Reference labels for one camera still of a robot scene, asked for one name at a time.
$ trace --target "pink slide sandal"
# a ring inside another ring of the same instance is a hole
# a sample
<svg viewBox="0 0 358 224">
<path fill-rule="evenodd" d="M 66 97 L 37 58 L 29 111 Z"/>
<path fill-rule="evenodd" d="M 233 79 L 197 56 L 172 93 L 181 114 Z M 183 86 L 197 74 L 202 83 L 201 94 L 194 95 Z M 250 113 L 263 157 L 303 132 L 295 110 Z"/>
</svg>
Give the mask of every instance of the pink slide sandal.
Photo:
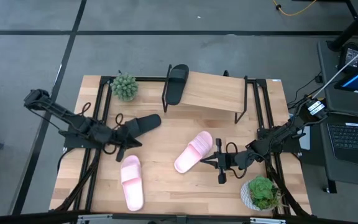
<svg viewBox="0 0 358 224">
<path fill-rule="evenodd" d="M 130 211 L 138 211 L 143 207 L 143 187 L 140 161 L 137 156 L 128 156 L 121 165 L 121 184 L 125 201 Z"/>
<path fill-rule="evenodd" d="M 176 159 L 173 166 L 175 169 L 184 174 L 190 168 L 192 168 L 200 159 L 202 159 L 209 150 L 211 150 L 213 145 L 213 139 L 209 132 L 202 131 L 200 132 L 188 145 L 187 148 L 183 151 L 182 154 Z"/>
</svg>

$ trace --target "plant pot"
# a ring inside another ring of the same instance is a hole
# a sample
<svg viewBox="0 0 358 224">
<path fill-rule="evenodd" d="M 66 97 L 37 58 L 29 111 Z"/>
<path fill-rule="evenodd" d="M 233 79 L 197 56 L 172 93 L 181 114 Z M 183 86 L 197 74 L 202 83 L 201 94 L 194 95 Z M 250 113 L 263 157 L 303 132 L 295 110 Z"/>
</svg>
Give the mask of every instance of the plant pot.
<svg viewBox="0 0 358 224">
<path fill-rule="evenodd" d="M 241 187 L 241 191 L 240 191 L 240 196 L 241 196 L 241 200 L 244 203 L 244 205 L 246 205 L 246 207 L 249 207 L 252 210 L 256 210 L 256 211 L 260 211 L 260 212 L 269 212 L 271 210 L 274 209 L 274 206 L 272 208 L 267 208 L 267 209 L 260 209 L 259 207 L 257 207 L 256 205 L 254 205 L 252 203 L 252 199 L 251 199 L 251 191 L 248 187 L 249 182 L 251 182 L 252 180 L 248 180 L 245 184 L 242 185 Z"/>
</svg>

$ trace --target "gray carpet floor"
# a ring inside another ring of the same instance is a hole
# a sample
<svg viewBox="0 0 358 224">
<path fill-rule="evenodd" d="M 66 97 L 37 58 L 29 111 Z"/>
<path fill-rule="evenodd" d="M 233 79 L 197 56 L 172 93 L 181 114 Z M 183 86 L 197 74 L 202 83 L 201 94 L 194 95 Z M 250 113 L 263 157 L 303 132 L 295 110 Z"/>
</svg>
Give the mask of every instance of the gray carpet floor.
<svg viewBox="0 0 358 224">
<path fill-rule="evenodd" d="M 0 0 L 0 30 L 71 30 L 80 0 Z M 308 2 L 281 0 L 295 12 Z M 358 12 L 358 1 L 353 1 Z M 285 17 L 271 1 L 88 0 L 79 30 L 343 30 L 353 18 L 346 4 L 317 2 L 303 14 Z M 73 109 L 83 75 L 165 76 L 168 65 L 232 76 L 278 78 L 287 101 L 320 71 L 319 40 L 333 37 L 235 35 L 78 35 L 57 102 Z M 40 118 L 22 105 L 31 89 L 51 90 L 68 35 L 0 35 L 0 215 L 11 212 Z M 319 85 L 311 83 L 300 93 Z M 23 212 L 46 212 L 62 154 L 63 138 L 49 127 Z M 324 167 L 304 165 L 312 211 L 322 218 L 358 222 L 358 185 L 338 183 L 338 194 L 321 191 Z M 115 221 L 145 223 L 146 221 Z"/>
</svg>

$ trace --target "green succulent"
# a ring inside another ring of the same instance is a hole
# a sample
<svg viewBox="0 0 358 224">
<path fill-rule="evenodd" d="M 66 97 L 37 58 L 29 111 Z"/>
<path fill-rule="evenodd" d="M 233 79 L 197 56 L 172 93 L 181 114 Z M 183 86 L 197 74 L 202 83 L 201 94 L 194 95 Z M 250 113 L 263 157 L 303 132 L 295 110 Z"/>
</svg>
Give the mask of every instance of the green succulent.
<svg viewBox="0 0 358 224">
<path fill-rule="evenodd" d="M 279 205 L 279 190 L 268 178 L 258 176 L 249 182 L 248 187 L 252 203 L 261 210 Z"/>
<path fill-rule="evenodd" d="M 136 78 L 130 76 L 128 73 L 119 75 L 110 84 L 113 95 L 118 96 L 119 100 L 131 101 L 135 98 L 139 85 L 136 83 Z"/>
</svg>

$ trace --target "metal rod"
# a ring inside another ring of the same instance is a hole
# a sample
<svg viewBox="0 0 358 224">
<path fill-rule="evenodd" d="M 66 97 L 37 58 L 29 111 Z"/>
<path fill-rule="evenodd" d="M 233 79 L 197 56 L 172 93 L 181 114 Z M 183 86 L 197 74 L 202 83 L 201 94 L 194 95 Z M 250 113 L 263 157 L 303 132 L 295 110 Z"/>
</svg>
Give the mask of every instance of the metal rod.
<svg viewBox="0 0 358 224">
<path fill-rule="evenodd" d="M 224 71 L 223 76 L 228 77 L 229 72 Z M 234 124 L 237 124 L 247 111 L 247 94 L 248 94 L 248 76 L 245 76 L 244 77 L 244 109 L 238 118 L 237 118 L 237 112 L 234 113 Z"/>
<path fill-rule="evenodd" d="M 93 119 L 98 118 L 99 108 L 100 108 L 100 101 L 102 99 L 102 94 L 103 94 L 103 85 L 100 83 L 99 84 L 99 89 L 98 89 L 98 94 L 96 95 L 96 101 L 95 101 L 95 104 L 94 104 L 94 110 L 93 110 L 93 115 L 92 115 Z M 86 171 L 88 169 L 88 164 L 89 164 L 89 160 L 90 160 L 90 154 L 91 154 L 91 149 L 85 149 L 79 180 L 81 180 L 84 177 L 84 175 L 85 175 L 85 173 L 86 173 Z M 81 197 L 82 197 L 82 189 L 81 189 L 81 192 L 78 194 L 78 196 L 74 200 L 73 210 L 77 210 L 77 209 L 80 208 Z"/>
<path fill-rule="evenodd" d="M 250 81 L 251 81 L 252 87 L 254 89 L 256 113 L 257 113 L 257 116 L 258 116 L 259 128 L 262 129 L 262 128 L 265 128 L 265 123 L 264 123 L 264 116 L 262 114 L 262 106 L 260 105 L 258 84 L 257 84 L 256 80 L 250 80 Z"/>
<path fill-rule="evenodd" d="M 328 48 L 333 51 L 339 51 L 341 47 L 358 31 L 358 18 L 347 27 L 341 35 L 328 44 Z"/>
<path fill-rule="evenodd" d="M 171 68 L 172 68 L 172 65 L 169 65 L 168 71 L 167 71 L 167 77 L 166 77 L 165 83 L 164 83 L 164 89 L 162 90 L 162 95 L 161 95 L 162 107 L 164 108 L 164 113 L 166 113 L 167 109 L 168 109 L 168 103 L 165 102 L 165 94 L 167 93 L 168 77 L 169 77 L 169 72 L 171 71 Z"/>
<path fill-rule="evenodd" d="M 101 86 L 99 86 L 99 88 L 102 89 L 102 90 L 103 90 L 105 85 L 107 85 L 107 88 L 108 88 L 107 94 L 106 94 L 106 101 L 104 102 L 102 120 L 101 120 L 101 122 L 103 124 L 106 124 L 107 118 L 108 118 L 108 115 L 109 115 L 109 107 L 110 107 L 111 95 L 112 95 L 112 90 L 111 90 L 111 88 L 109 86 L 111 81 L 112 81 L 112 78 L 110 77 L 110 79 L 106 83 L 104 83 Z M 96 176 L 98 174 L 100 155 L 101 155 L 101 149 L 96 149 L 96 152 L 95 152 L 94 156 L 96 157 L 97 164 L 96 164 L 96 169 L 93 172 L 93 174 L 91 176 L 91 179 L 89 181 L 88 194 L 86 196 L 86 202 L 85 202 L 85 210 L 91 210 L 94 186 L 95 186 L 95 183 L 96 183 Z"/>
<path fill-rule="evenodd" d="M 354 6 L 351 2 L 351 0 L 346 0 L 346 5 L 347 5 L 347 8 L 349 9 L 349 11 L 351 12 L 352 16 L 354 19 L 357 19 L 358 18 L 358 14 L 356 12 L 356 9 L 354 9 Z"/>
<path fill-rule="evenodd" d="M 260 84 L 260 86 L 262 87 L 262 91 L 264 93 L 264 101 L 265 101 L 265 107 L 266 107 L 268 126 L 269 126 L 269 128 L 273 128 L 274 127 L 273 113 L 272 113 L 272 108 L 270 106 L 270 98 L 269 98 L 269 93 L 267 91 L 266 80 L 258 79 L 257 83 Z M 283 167 L 281 164 L 280 154 L 274 152 L 273 157 L 274 157 L 274 162 L 275 162 L 276 168 L 277 168 L 277 174 L 278 174 L 279 178 L 282 180 L 282 182 L 285 184 L 284 172 L 283 172 Z M 290 211 L 290 207 L 289 207 L 287 199 L 285 197 L 282 197 L 282 201 L 284 204 L 284 206 L 283 206 L 284 214 L 291 215 L 291 211 Z"/>
</svg>

